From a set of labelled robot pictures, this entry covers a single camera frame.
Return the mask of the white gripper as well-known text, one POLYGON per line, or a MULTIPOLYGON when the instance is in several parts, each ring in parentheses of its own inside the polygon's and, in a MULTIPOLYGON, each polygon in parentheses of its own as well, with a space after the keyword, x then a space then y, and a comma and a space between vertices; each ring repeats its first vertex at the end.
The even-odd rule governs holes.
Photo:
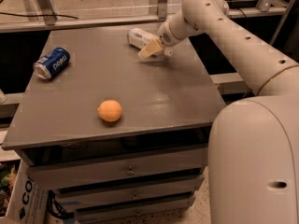
POLYGON ((183 36, 184 20, 176 20, 174 17, 166 20, 158 29, 159 38, 152 38, 150 41, 141 40, 138 43, 140 51, 138 57, 147 59, 148 57, 161 52, 164 47, 173 47, 184 38, 183 36))

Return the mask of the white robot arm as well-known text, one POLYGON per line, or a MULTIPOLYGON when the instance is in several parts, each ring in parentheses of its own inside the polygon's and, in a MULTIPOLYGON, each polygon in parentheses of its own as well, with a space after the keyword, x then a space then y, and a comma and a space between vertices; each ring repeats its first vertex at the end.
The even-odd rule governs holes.
POLYGON ((206 34, 249 90, 208 141, 211 224, 299 224, 299 64, 227 16, 223 0, 182 0, 139 53, 206 34))

